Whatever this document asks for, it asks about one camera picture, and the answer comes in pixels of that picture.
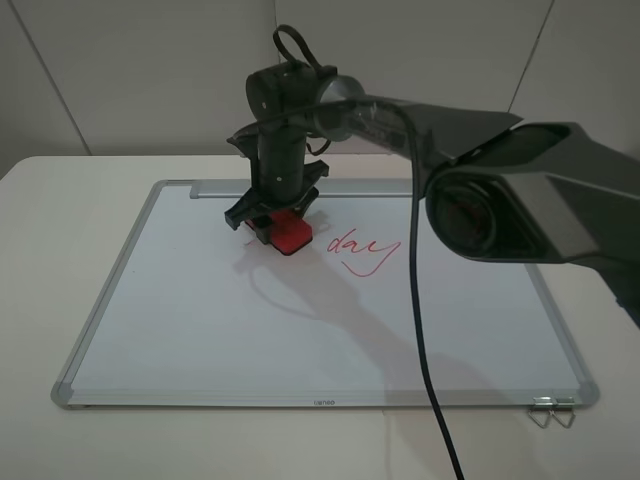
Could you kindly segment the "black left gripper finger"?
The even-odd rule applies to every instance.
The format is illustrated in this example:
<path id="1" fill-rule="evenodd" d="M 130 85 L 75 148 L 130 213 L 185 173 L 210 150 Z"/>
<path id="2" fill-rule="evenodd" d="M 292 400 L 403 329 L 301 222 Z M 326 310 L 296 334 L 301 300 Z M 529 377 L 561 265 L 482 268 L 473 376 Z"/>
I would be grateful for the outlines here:
<path id="1" fill-rule="evenodd" d="M 270 217 L 256 217 L 251 220 L 251 229 L 256 238 L 264 245 L 271 243 L 271 227 L 273 221 Z"/>

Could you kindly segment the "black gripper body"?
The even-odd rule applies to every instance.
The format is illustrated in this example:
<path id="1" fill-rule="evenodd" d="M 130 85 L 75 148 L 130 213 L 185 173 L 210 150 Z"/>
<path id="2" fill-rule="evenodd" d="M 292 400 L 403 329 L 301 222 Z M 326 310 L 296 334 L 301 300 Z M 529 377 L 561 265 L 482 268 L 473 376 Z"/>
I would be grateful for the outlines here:
<path id="1" fill-rule="evenodd" d="M 225 212 L 232 229 L 283 210 L 303 214 L 319 195 L 316 183 L 329 174 L 324 161 L 305 162 L 307 134 L 299 127 L 245 128 L 227 142 L 250 163 L 250 188 Z"/>

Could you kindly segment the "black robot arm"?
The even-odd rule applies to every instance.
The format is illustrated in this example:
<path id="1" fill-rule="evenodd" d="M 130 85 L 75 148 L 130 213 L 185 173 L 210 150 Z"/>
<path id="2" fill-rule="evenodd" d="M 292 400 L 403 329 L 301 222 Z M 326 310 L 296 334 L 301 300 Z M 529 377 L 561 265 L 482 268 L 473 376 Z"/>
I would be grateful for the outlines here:
<path id="1" fill-rule="evenodd" d="M 307 142 L 359 137 L 412 165 L 413 189 L 451 251 L 474 261 L 571 263 L 595 270 L 639 315 L 639 162 L 574 123 L 523 123 L 506 112 L 376 97 L 333 66 L 289 61 L 251 74 L 253 124 L 231 143 L 249 190 L 225 214 L 261 230 L 303 214 L 328 173 Z"/>

